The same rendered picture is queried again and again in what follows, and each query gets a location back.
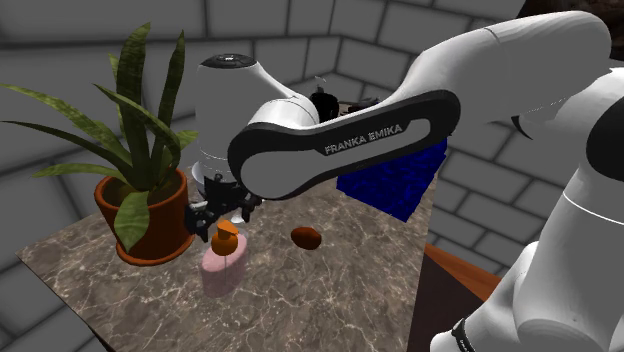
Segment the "blue rough block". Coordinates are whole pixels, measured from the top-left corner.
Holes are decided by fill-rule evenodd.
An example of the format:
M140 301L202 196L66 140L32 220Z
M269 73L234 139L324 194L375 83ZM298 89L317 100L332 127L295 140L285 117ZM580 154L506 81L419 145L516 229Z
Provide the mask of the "blue rough block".
M446 158L447 140L337 178L336 189L407 222Z

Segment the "pink soap dispenser orange pump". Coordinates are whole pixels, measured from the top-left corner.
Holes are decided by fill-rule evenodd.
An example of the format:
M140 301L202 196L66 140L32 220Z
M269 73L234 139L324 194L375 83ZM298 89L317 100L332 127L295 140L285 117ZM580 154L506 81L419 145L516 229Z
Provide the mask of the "pink soap dispenser orange pump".
M220 221L199 264L205 295L218 298L232 292L242 282L247 259L247 238L229 220Z

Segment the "black rounded vessel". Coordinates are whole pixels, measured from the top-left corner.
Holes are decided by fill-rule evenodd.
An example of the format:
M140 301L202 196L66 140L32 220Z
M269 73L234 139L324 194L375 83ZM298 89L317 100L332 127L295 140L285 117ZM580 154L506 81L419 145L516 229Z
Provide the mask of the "black rounded vessel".
M327 122L339 116L340 106L338 99L334 95L326 93L324 88L320 85L316 87L316 90L310 95L309 99L317 110L320 123Z

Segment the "green plant in terracotta pot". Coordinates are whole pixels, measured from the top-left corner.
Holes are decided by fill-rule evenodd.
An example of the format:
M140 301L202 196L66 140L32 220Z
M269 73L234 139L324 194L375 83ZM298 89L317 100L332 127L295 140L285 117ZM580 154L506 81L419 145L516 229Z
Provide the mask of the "green plant in terracotta pot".
M118 256L134 266L154 266L182 254L192 243L185 226L189 203L187 178L179 169L182 151L198 134L175 132L171 122L185 68L185 37L180 35L168 64L156 113L142 105L143 70L150 24L135 29L119 55L109 58L116 87L99 90L116 107L120 132L93 120L69 103L28 88L24 94L53 108L82 131L81 136L33 123L31 129L66 140L106 160L56 164L36 172L37 177L98 174L94 198L116 239Z

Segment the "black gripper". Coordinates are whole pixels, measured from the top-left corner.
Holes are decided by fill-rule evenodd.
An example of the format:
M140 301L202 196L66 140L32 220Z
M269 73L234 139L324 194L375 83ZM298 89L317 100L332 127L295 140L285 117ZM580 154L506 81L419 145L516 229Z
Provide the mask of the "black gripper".
M250 222L251 213L262 204L263 199L238 182L224 182L220 175L214 179L204 177L204 199L206 201L185 206L184 223L190 234L199 236L204 243L209 241L208 229L221 216L238 208L245 223Z

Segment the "brown egg-shaped object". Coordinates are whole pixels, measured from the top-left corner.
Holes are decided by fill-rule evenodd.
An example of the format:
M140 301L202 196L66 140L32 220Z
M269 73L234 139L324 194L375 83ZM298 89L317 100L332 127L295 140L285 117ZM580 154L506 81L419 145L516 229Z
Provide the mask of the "brown egg-shaped object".
M298 227L291 231L293 243L305 250L315 250L322 243L322 236L314 228Z

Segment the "dark brown robot stand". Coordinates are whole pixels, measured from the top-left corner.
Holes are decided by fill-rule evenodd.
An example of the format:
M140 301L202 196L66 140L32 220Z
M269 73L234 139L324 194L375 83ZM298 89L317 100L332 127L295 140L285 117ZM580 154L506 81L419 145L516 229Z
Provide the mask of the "dark brown robot stand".
M500 281L500 277L427 243L406 352L429 352L432 338L475 311Z

